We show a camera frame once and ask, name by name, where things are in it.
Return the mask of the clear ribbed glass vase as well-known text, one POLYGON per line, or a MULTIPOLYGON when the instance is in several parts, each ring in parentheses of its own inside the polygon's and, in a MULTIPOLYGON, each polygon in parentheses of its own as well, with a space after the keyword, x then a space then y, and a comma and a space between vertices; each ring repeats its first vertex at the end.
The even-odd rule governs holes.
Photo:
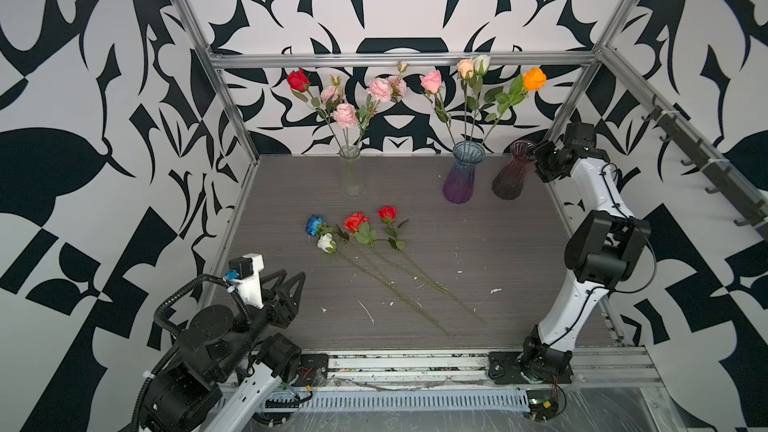
POLYGON ((346 197, 361 197, 365 192, 361 172, 361 151, 358 146, 343 146, 339 151, 342 192, 346 197))

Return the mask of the peach artificial rose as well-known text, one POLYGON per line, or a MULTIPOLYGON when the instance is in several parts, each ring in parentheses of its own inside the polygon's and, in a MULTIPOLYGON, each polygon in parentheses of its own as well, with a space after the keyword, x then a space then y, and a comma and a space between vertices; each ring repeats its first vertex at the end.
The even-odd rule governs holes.
POLYGON ((468 132, 468 114, 470 111, 469 99, 471 97, 470 88, 474 80, 474 62, 471 58, 465 58, 458 62, 457 73, 461 82, 461 89, 464 97, 463 120, 464 120, 464 138, 467 138, 468 132))

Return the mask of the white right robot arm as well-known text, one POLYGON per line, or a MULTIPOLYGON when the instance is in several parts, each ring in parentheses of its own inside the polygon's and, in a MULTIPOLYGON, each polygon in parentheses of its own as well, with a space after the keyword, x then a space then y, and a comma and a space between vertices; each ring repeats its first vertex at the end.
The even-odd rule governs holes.
POLYGON ((534 156, 542 181, 575 181, 586 211, 565 247, 564 284, 517 359, 527 381, 550 383, 566 374, 577 338, 598 302, 631 277, 648 248, 651 228, 621 198, 613 178, 617 167, 597 147, 593 125, 569 124, 560 147, 545 141, 534 148, 534 156))

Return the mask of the pink carnation spray stem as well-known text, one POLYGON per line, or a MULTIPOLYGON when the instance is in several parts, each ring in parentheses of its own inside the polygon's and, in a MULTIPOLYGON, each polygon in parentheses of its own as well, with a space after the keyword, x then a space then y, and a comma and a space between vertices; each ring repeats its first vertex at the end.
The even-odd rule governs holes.
POLYGON ((344 137, 344 146, 350 148, 353 141, 350 133, 353 129, 360 128, 360 120, 357 109, 347 102, 342 87, 340 76, 332 76, 330 85, 320 93, 321 111, 327 123, 333 120, 337 124, 344 137))

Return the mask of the light pink artificial rose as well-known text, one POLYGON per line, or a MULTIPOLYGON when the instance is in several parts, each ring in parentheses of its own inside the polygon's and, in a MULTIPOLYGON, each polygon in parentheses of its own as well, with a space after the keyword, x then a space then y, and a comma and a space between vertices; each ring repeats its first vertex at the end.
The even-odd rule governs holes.
POLYGON ((423 95, 432 105, 437 118, 446 126, 452 145, 456 146, 457 141, 452 132, 452 118, 445 107, 441 73, 438 70, 434 70, 421 76, 420 84, 423 89, 423 95))

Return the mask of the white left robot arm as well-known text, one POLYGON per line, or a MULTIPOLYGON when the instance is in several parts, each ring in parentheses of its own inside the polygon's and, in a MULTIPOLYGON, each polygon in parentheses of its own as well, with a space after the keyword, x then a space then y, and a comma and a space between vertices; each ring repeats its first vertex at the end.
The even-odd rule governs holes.
POLYGON ((242 368, 241 396, 231 399, 211 424, 220 431, 238 431, 273 390, 296 377, 301 348, 280 333, 263 333, 270 326, 285 329, 296 318, 306 275, 289 277, 279 270, 266 280, 272 286, 263 307, 246 303, 234 283, 210 274, 191 280, 158 306, 154 322, 175 341, 145 373, 129 430, 195 430, 222 398, 222 384, 242 368), (184 328, 172 323, 166 310, 205 282, 226 289, 235 305, 208 306, 184 328))

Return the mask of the orange artificial rose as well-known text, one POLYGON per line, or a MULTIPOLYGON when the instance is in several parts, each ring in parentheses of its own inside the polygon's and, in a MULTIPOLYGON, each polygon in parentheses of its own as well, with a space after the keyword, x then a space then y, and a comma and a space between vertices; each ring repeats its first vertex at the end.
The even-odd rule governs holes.
POLYGON ((524 102, 533 92, 539 91, 546 82, 547 76, 543 70, 534 67, 515 77, 507 89, 502 88, 488 99, 487 103, 491 105, 493 111, 486 116, 485 121, 491 126, 483 136, 481 144, 485 145, 500 122, 506 120, 507 116, 512 116, 515 106, 524 102))

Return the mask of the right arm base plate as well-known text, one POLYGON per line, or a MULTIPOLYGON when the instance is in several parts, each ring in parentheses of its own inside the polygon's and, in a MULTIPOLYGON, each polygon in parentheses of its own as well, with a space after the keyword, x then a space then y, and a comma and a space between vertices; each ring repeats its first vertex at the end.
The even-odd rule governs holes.
POLYGON ((570 384, 572 377, 571 351, 546 349, 530 358, 525 352, 495 351, 488 354, 488 378, 497 385, 510 384, 570 384))

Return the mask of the dark red glass vase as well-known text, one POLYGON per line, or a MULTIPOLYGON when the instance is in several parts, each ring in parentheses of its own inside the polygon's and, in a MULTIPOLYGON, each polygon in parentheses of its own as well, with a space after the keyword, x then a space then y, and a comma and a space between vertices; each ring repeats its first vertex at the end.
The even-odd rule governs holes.
POLYGON ((529 169, 535 161, 536 144, 530 140, 516 140, 510 146, 509 162, 492 182, 492 192, 502 200, 517 199, 524 188, 529 169))

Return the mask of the blue purple glass vase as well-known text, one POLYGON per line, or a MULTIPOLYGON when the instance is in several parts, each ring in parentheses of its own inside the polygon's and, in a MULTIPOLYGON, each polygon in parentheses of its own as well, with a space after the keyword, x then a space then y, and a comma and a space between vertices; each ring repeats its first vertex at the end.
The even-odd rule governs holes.
POLYGON ((454 204, 468 202, 474 193, 476 167, 486 157, 483 147, 476 142, 462 141, 453 149, 455 163, 443 184, 443 197, 454 204))

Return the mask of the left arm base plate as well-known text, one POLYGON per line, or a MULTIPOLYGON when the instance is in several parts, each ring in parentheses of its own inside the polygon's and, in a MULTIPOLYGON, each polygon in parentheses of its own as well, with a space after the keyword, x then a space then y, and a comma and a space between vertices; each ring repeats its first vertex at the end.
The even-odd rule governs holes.
POLYGON ((324 353, 302 354, 291 365, 288 383, 293 387, 316 387, 324 384, 328 378, 329 355, 324 353))

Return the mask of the pink peony stem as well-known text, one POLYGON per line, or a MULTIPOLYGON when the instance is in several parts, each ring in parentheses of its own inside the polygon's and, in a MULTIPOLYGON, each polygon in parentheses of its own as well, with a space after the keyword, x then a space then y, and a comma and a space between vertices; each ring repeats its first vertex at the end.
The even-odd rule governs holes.
POLYGON ((377 114, 379 106, 385 102, 400 102, 407 93, 407 84, 403 75, 408 70, 408 63, 401 61, 397 66, 397 74, 386 78, 375 78, 367 87, 367 96, 364 104, 357 112, 359 138, 356 143, 362 146, 367 129, 373 117, 377 114))

